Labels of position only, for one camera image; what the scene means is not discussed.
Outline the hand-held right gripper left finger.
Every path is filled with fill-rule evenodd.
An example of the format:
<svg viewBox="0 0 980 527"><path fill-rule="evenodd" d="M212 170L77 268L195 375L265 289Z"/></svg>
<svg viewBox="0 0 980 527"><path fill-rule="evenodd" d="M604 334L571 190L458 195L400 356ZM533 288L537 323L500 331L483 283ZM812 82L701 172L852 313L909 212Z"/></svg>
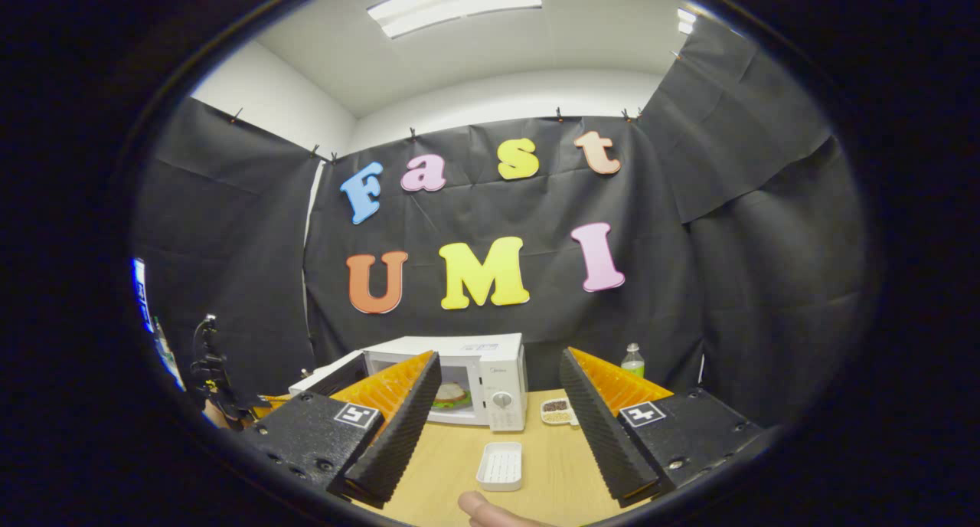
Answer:
<svg viewBox="0 0 980 527"><path fill-rule="evenodd" d="M266 465L337 498L382 509L392 498L442 383L435 350L368 371L352 353L291 388L243 430Z"/></svg>

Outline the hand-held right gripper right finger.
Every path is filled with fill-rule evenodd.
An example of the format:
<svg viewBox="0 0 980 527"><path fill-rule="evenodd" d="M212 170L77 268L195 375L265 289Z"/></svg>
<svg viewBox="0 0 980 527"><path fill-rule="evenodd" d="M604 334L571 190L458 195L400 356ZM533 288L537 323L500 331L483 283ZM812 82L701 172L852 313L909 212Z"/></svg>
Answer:
<svg viewBox="0 0 980 527"><path fill-rule="evenodd" d="M564 349L560 381L610 498L621 507L749 460L779 433L703 388L669 391L575 348Z"/></svg>

